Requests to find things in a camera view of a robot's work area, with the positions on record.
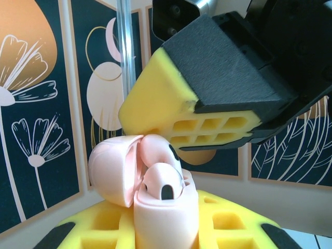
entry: transparent tube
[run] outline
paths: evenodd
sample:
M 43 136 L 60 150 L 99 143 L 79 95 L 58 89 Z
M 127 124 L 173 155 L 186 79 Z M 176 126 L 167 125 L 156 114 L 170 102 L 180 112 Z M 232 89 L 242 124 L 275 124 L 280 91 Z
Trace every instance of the transparent tube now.
M 126 98 L 136 81 L 131 21 L 131 0 L 117 0 L 116 4 L 123 94 L 124 98 Z

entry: earbud case lid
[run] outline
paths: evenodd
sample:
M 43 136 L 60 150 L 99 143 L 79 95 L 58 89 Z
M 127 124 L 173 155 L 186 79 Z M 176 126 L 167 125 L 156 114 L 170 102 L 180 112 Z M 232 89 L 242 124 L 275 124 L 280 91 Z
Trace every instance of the earbud case lid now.
M 89 158 L 89 178 L 105 200 L 129 208 L 143 181 L 140 142 L 143 135 L 106 139 Z

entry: black screw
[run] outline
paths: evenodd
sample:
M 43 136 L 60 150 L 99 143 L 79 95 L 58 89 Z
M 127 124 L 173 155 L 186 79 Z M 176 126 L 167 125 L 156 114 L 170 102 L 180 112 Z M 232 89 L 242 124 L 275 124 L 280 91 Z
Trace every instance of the black screw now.
M 296 46 L 296 52 L 300 56 L 305 56 L 308 53 L 309 47 L 307 44 L 305 44 L 303 41 L 298 43 Z
M 332 66 L 327 66 L 324 68 L 323 78 L 327 81 L 332 81 Z
M 172 5 L 171 13 L 172 13 L 173 17 L 178 18 L 181 14 L 181 10 L 177 5 Z
M 169 35 L 173 36 L 173 35 L 175 35 L 175 34 L 177 33 L 177 31 L 176 31 L 174 28 L 170 27 L 170 28 L 167 30 L 167 33 L 168 33 Z

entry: crescent moon illustration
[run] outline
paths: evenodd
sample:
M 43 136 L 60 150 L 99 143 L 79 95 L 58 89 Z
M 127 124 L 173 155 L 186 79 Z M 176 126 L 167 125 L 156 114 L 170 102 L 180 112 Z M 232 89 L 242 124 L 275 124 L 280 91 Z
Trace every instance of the crescent moon illustration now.
M 113 28 L 114 28 L 115 19 L 116 19 L 115 17 L 112 18 L 107 24 L 106 44 L 107 44 L 109 53 L 111 54 L 113 59 L 116 60 L 117 62 L 121 62 L 121 54 L 115 45 L 114 36 L 113 36 Z

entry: white line drawing flower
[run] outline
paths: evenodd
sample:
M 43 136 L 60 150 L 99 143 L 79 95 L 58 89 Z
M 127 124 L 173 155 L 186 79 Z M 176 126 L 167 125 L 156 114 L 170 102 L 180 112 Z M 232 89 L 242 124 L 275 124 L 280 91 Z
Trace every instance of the white line drawing flower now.
M 11 125 L 17 143 L 27 157 L 29 164 L 35 168 L 44 209 L 47 209 L 47 205 L 39 180 L 38 168 L 46 162 L 62 156 L 71 148 L 69 139 L 60 141 L 63 130 L 57 124 L 57 119 L 57 116 L 54 116 L 51 121 L 38 118 L 35 121 L 32 136 L 25 118 Z
M 11 170 L 2 108 L 16 103 L 49 100 L 58 95 L 54 80 L 40 82 L 48 69 L 47 62 L 39 52 L 41 46 L 38 46 L 37 41 L 29 47 L 26 41 L 10 34 L 5 36 L 0 46 L 0 135 L 10 186 L 21 222 L 25 221 L 26 217 Z

